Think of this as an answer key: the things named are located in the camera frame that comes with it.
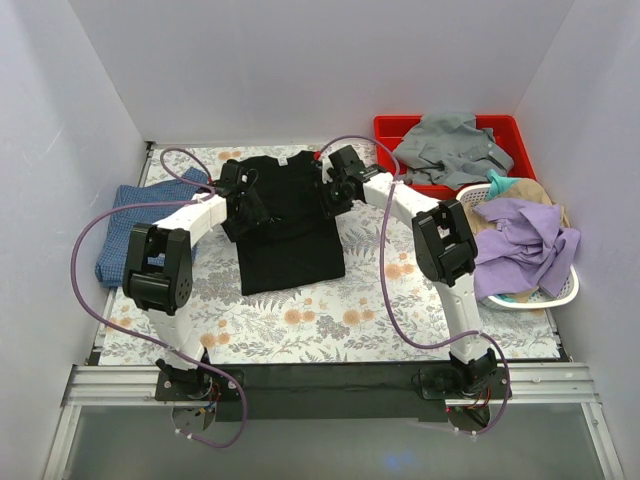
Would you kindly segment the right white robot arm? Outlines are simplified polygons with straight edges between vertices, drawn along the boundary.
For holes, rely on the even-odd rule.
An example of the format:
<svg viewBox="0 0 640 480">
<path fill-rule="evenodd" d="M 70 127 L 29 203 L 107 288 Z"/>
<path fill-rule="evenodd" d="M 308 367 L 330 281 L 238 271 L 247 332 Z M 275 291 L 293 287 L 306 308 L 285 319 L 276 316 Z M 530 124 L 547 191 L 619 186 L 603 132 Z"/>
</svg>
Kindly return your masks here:
<svg viewBox="0 0 640 480">
<path fill-rule="evenodd" d="M 449 349 L 453 391 L 469 398 L 491 392 L 498 367 L 505 367 L 507 362 L 497 342 L 480 330 L 474 292 L 478 247 L 460 202 L 441 201 L 414 191 L 384 167 L 365 165 L 351 145 L 332 153 L 328 149 L 325 145 L 314 153 L 314 161 L 321 169 L 320 192 L 326 213 L 341 215 L 356 201 L 384 212 L 379 237 L 380 284 L 395 332 L 419 350 Z M 444 341 L 414 341 L 402 331 L 395 317 L 385 277 L 391 217 L 412 231 L 418 268 L 436 288 L 445 314 L 449 338 Z"/>
</svg>

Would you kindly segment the black floral print t-shirt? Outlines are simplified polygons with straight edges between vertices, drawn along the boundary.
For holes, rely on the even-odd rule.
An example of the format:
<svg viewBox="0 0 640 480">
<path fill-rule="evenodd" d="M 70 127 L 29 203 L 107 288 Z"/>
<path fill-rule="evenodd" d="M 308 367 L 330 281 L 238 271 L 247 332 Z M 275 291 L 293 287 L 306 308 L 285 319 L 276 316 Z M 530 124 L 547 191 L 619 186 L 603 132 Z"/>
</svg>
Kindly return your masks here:
<svg viewBox="0 0 640 480">
<path fill-rule="evenodd" d="M 244 296 L 286 290 L 345 276 L 336 221 L 324 216 L 314 153 L 254 156 L 239 164 L 257 173 L 255 191 L 269 220 L 235 241 Z"/>
</svg>

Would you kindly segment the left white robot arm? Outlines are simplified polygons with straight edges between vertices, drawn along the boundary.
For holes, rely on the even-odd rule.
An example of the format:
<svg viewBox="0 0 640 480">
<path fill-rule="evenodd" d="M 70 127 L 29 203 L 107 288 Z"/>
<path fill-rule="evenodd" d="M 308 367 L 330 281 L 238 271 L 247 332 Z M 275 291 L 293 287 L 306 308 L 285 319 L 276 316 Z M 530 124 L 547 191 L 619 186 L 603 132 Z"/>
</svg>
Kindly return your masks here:
<svg viewBox="0 0 640 480">
<path fill-rule="evenodd" d="M 192 204 L 131 230 L 124 294 L 146 313 L 167 349 L 156 365 L 173 387 L 193 400 L 205 398 L 215 386 L 212 373 L 183 359 L 208 361 L 191 320 L 180 312 L 193 289 L 193 249 L 216 226 L 236 242 L 266 224 L 269 214 L 255 188 L 257 180 L 255 169 L 229 161 L 219 179 L 194 195 Z"/>
</svg>

